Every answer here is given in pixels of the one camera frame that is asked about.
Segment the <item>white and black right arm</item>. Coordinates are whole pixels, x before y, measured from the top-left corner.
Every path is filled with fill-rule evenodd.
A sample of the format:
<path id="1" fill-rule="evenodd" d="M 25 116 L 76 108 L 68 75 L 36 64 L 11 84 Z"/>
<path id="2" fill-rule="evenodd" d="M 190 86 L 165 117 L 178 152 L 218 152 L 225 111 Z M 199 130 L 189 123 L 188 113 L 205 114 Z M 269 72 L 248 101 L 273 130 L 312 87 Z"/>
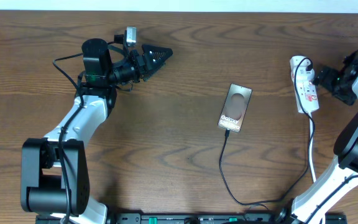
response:
<path id="1" fill-rule="evenodd" d="M 291 78 L 300 111 L 312 111 L 306 103 L 316 100 L 316 86 L 351 106 L 358 102 L 358 49 L 343 60 L 340 70 L 323 67 L 315 75 L 313 63 L 304 56 L 290 60 Z M 334 158 L 313 185 L 274 215 L 271 223 L 321 223 L 326 212 L 358 186 L 358 112 L 343 129 L 334 144 Z"/>

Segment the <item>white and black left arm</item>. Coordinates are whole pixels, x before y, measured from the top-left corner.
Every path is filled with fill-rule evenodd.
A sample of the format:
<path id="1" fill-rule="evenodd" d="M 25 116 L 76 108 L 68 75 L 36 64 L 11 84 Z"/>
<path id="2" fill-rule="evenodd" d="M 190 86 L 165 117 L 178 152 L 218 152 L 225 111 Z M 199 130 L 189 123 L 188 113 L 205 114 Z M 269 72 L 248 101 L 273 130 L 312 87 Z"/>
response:
<path id="1" fill-rule="evenodd" d="M 116 103 L 126 84 L 147 81 L 173 50 L 142 45 L 132 49 L 125 35 L 112 42 L 89 39 L 81 46 L 85 66 L 77 80 L 74 104 L 60 123 L 42 138 L 22 145 L 21 207 L 37 213 L 36 222 L 114 223 L 108 206 L 90 195 L 85 148 Z"/>

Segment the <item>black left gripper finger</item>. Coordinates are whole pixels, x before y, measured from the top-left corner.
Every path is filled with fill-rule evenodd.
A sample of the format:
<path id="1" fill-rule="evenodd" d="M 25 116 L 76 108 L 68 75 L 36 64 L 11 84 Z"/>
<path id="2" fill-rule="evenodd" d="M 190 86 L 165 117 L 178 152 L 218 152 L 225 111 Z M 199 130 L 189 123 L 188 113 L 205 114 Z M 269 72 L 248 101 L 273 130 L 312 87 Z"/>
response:
<path id="1" fill-rule="evenodd" d="M 173 55 L 172 49 L 154 45 L 143 44 L 142 50 L 147 70 L 158 70 Z"/>
<path id="2" fill-rule="evenodd" d="M 165 62 L 152 65 L 152 68 L 146 68 L 142 74 L 142 79 L 147 82 L 152 76 L 165 65 Z"/>

